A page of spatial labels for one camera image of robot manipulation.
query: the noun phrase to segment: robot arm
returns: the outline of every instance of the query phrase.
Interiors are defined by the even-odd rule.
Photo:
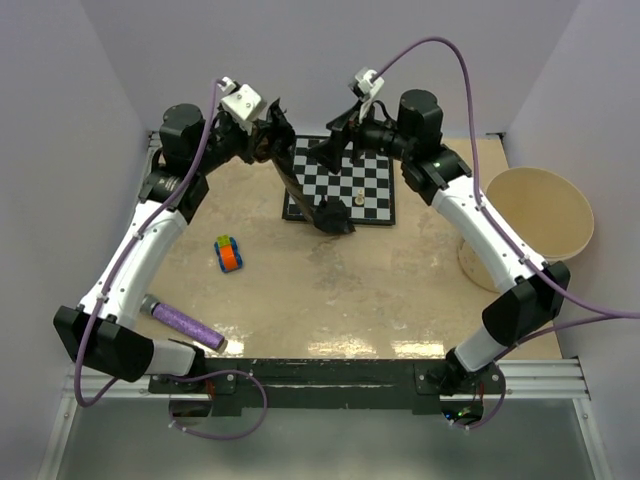
[[[443,393],[454,393],[465,381],[484,371],[504,350],[555,318],[562,296],[542,282],[495,231],[476,203],[471,170],[441,143],[443,112],[436,97],[424,90],[405,92],[396,120],[375,119],[372,106],[382,86],[375,72],[363,69],[351,89],[356,104],[327,124],[329,139],[312,147],[309,155],[333,173],[353,143],[352,161],[372,151],[399,159],[403,177],[425,203],[444,216],[462,234],[487,267],[501,296],[482,314],[483,325],[446,356],[447,368],[436,381]],[[525,256],[566,289],[569,271],[562,262],[549,265],[524,242],[482,195],[484,206]]]
[[[220,88],[225,96],[216,115],[217,125],[210,131],[198,172],[189,185],[140,235],[140,226],[185,179],[203,134],[205,121],[198,107],[181,104],[164,113],[160,128],[162,150],[154,155],[133,220],[107,268],[77,307],[62,306],[56,313],[54,326],[74,361],[91,312],[100,302],[84,365],[127,381],[144,374],[204,373],[202,350],[177,341],[143,337],[134,331],[135,320],[160,263],[208,192],[206,175],[236,156],[249,164],[273,160],[287,190],[301,210],[308,212],[308,220],[316,228],[327,233],[353,231],[346,207],[337,213],[326,205],[316,208],[302,195],[293,172],[295,132],[280,110],[279,101],[269,107],[266,120],[259,120],[266,103],[249,85],[239,86],[225,77]],[[132,236],[138,239],[133,246]],[[125,249],[130,249],[129,253],[119,265],[105,299],[105,280]]]

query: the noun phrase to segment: white wall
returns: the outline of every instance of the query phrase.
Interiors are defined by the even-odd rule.
[[[572,263],[572,290],[640,310],[640,3],[583,0],[506,136],[512,165],[552,169],[589,198],[596,234]],[[567,308],[565,319],[581,318]],[[579,354],[616,478],[638,478],[640,324],[561,335]]]
[[[69,364],[53,314],[117,245],[145,134],[77,0],[0,11],[0,478],[22,480]]]
[[[82,0],[147,128],[179,102],[203,104],[212,75],[283,98],[300,131],[324,129],[353,104],[350,76],[380,68],[425,35],[455,41],[468,59],[480,132],[515,118],[578,0]],[[431,89],[448,132],[465,133],[455,57],[421,47],[386,76],[383,100]]]

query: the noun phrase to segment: glass panel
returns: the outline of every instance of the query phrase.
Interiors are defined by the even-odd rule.
[[[231,433],[258,416],[208,418]],[[507,401],[466,434],[404,411],[270,410],[248,438],[203,440],[168,429],[166,400],[106,399],[75,417],[59,480],[591,479],[570,400]]]

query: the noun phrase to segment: purple cylinder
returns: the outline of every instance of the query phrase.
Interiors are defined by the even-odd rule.
[[[156,304],[151,315],[165,325],[213,350],[217,351],[225,344],[224,336],[166,303]]]

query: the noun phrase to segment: white bracket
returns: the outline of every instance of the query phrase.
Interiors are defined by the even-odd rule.
[[[378,72],[365,67],[356,73],[354,81],[349,84],[349,88],[351,88],[353,93],[355,93],[362,102],[362,105],[360,106],[360,115],[358,116],[358,121],[360,123],[362,123],[364,117],[369,113],[371,105],[373,105],[378,93],[380,93],[380,89],[384,85],[382,77],[372,82],[376,73]]]
[[[266,100],[247,84],[236,90],[237,84],[229,77],[224,77],[222,81],[224,85],[220,85],[220,88],[227,95],[220,100],[220,105],[231,114],[235,122],[245,132],[250,134],[253,122],[257,120],[267,105]]]

